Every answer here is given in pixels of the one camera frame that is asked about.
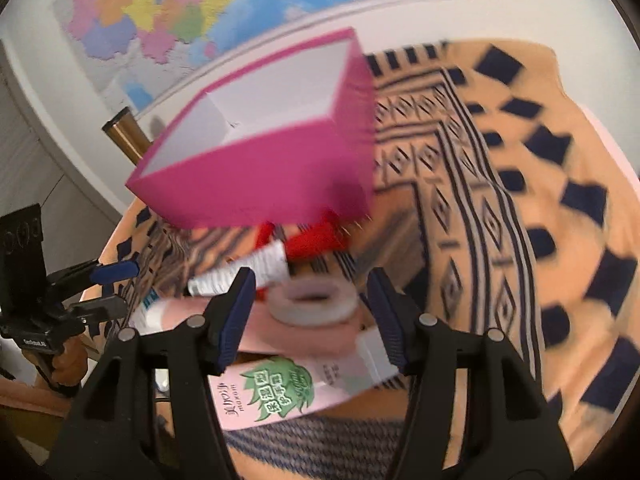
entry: black cable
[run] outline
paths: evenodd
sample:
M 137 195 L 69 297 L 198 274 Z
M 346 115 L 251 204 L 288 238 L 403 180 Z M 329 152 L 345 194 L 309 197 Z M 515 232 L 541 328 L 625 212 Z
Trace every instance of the black cable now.
M 44 381 L 47 383 L 47 386 L 58 394 L 62 394 L 65 397 L 71 398 L 71 397 L 75 397 L 80 391 L 80 388 L 81 388 L 80 384 L 76 384 L 76 386 L 65 386 L 64 384 L 54 384 L 51 382 L 51 380 L 49 380 L 47 375 L 41 370 L 39 366 L 36 366 L 36 370 L 38 371 L 40 376 L 44 379 Z
M 10 381 L 15 381 L 15 376 L 11 372 L 2 368 L 1 366 L 0 366 L 0 375 L 2 375 L 2 377 L 4 377 L 5 379 L 9 379 Z

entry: colorful map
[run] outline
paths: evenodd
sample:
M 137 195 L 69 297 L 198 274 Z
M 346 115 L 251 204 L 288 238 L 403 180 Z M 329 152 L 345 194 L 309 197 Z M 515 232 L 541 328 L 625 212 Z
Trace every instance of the colorful map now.
M 279 25 L 356 0 L 56 0 L 88 78 L 140 111 L 188 73 Z

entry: pink box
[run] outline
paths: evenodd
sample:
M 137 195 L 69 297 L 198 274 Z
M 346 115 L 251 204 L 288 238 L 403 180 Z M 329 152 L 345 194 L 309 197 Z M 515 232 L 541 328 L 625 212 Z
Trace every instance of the pink box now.
M 127 187 L 179 228 L 346 220 L 369 210 L 375 94 L 353 29 L 268 56 L 205 88 Z

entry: green leaf logo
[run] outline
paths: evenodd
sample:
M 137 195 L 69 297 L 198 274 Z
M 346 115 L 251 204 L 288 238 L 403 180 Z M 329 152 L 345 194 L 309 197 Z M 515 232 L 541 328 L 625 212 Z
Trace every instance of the green leaf logo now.
M 275 413 L 284 418 L 293 408 L 302 413 L 314 401 L 311 374 L 291 359 L 271 357 L 242 376 L 246 378 L 244 389 L 254 392 L 249 404 L 260 402 L 256 422 Z

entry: black clamp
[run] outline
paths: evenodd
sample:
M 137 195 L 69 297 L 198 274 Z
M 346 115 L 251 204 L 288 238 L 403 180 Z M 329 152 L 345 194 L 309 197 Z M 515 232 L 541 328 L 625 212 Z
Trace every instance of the black clamp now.
M 397 293 L 382 269 L 369 274 L 367 296 L 389 361 L 414 378 L 388 479 L 565 480 L 572 475 L 558 421 L 503 332 L 450 329 Z M 458 464 L 443 470 L 459 368 L 468 370 L 465 433 Z
M 125 317 L 128 308 L 117 296 L 73 303 L 68 309 L 62 301 L 93 285 L 133 278 L 138 275 L 138 264 L 126 261 L 104 266 L 91 260 L 47 276 L 43 239 L 37 204 L 0 218 L 0 335 L 32 352 L 49 386 L 72 396 L 76 386 L 62 386 L 51 379 L 53 358 L 86 325 Z
M 169 332 L 120 330 L 71 407 L 44 466 L 50 478 L 239 480 L 207 376 L 221 375 L 235 360 L 254 299 L 255 275 L 243 267 L 203 315 Z M 169 370 L 179 472 L 158 457 L 156 368 Z

